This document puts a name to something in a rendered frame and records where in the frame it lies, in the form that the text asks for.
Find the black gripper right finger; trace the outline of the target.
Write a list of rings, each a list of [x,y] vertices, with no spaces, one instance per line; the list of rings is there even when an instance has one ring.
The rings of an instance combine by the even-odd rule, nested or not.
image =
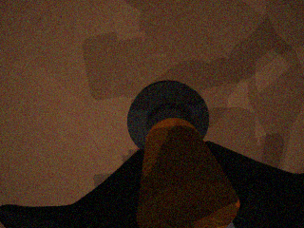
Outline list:
[[[205,142],[239,195],[236,228],[303,228],[304,172],[286,172]]]

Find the orange knob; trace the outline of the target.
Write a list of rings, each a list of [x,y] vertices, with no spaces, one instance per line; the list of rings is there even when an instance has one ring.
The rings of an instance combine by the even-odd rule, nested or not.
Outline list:
[[[149,129],[138,199],[138,228],[225,228],[240,206],[197,127],[175,118]]]

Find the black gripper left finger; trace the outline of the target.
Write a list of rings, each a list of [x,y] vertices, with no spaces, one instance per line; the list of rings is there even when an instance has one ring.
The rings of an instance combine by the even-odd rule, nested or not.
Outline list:
[[[71,205],[1,205],[4,228],[138,228],[136,221],[144,149],[138,149],[79,201]]]

